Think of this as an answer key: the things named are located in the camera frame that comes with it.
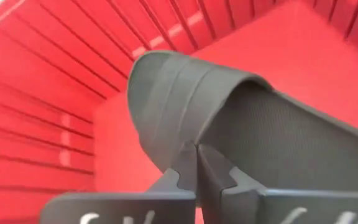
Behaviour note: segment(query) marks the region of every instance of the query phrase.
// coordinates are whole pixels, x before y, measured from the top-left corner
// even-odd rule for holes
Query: red shopping basket
[[[1,1],[0,223],[37,223],[64,192],[141,192],[161,176],[125,97],[154,49],[258,73],[358,127],[358,0]]]

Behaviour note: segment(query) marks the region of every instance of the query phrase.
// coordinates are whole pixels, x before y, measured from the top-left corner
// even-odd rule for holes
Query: red plastic surface
[[[259,73],[358,127],[358,0],[285,1],[0,3],[0,223],[37,223],[66,191],[143,191],[158,179],[124,98],[146,50]]]

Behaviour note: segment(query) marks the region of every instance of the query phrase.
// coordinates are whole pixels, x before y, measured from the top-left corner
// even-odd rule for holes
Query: red plastic basket
[[[5,0],[0,223],[37,223],[67,191],[144,191],[159,178],[125,98],[132,63],[152,49],[258,73],[358,127],[358,0]]]

